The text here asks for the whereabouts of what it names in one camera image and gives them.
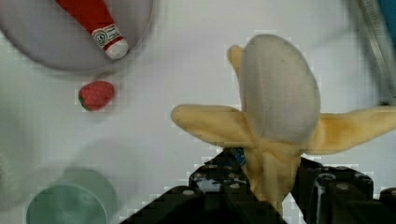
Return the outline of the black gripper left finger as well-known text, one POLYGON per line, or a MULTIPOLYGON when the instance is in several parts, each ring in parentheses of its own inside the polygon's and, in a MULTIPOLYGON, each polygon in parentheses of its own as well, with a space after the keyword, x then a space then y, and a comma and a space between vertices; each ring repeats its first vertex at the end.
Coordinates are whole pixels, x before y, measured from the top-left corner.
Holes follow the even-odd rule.
POLYGON ((241 148, 223 150, 189 177, 120 224, 287 224, 250 189, 241 148))

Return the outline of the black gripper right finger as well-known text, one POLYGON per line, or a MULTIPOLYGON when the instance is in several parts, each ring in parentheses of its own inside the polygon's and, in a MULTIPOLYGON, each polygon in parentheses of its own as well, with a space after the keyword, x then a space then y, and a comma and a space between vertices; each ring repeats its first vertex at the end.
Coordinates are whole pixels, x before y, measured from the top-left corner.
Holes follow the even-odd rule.
POLYGON ((291 195, 306 224, 396 224, 395 189, 375 199, 373 179, 345 166, 302 158, 291 195))

